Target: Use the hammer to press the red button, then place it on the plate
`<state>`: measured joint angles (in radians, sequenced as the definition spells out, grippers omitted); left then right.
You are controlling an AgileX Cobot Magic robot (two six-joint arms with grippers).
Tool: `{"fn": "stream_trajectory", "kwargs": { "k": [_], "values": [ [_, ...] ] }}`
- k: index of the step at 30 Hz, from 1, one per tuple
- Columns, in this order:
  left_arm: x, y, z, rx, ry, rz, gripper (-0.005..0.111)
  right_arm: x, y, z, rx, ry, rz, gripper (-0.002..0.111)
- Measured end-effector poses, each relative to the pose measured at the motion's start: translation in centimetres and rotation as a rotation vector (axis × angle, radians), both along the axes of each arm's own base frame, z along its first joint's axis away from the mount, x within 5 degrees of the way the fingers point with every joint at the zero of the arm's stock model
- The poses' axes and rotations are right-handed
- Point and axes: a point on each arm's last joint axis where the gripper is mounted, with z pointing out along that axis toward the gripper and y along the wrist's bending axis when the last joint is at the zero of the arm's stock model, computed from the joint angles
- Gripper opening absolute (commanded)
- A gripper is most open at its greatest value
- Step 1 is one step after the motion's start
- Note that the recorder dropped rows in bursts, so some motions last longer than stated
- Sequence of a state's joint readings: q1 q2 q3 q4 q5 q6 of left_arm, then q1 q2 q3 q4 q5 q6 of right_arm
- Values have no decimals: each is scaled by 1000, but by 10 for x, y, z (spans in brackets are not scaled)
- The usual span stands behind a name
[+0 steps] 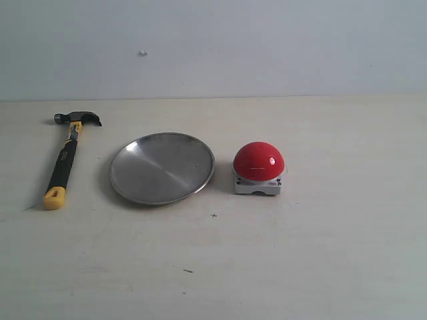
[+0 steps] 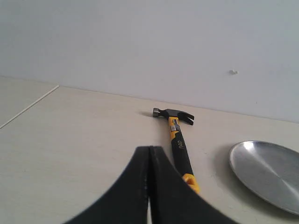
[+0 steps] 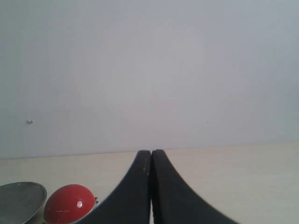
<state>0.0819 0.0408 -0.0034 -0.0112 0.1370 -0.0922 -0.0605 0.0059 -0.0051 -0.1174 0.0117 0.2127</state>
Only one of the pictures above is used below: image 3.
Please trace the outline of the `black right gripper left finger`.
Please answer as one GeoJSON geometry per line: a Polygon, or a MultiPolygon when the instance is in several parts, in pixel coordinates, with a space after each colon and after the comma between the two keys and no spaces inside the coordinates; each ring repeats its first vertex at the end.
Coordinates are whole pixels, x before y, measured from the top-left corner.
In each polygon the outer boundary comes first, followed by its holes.
{"type": "Polygon", "coordinates": [[[119,185],[79,224],[148,224],[151,153],[138,151],[119,185]]]}

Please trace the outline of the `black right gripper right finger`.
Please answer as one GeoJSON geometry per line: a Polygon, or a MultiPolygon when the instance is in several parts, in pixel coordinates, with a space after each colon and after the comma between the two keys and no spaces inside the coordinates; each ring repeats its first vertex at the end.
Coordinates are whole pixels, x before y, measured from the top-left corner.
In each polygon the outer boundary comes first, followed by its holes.
{"type": "Polygon", "coordinates": [[[202,199],[180,176],[164,150],[152,152],[151,179],[154,223],[237,223],[202,199]]]}

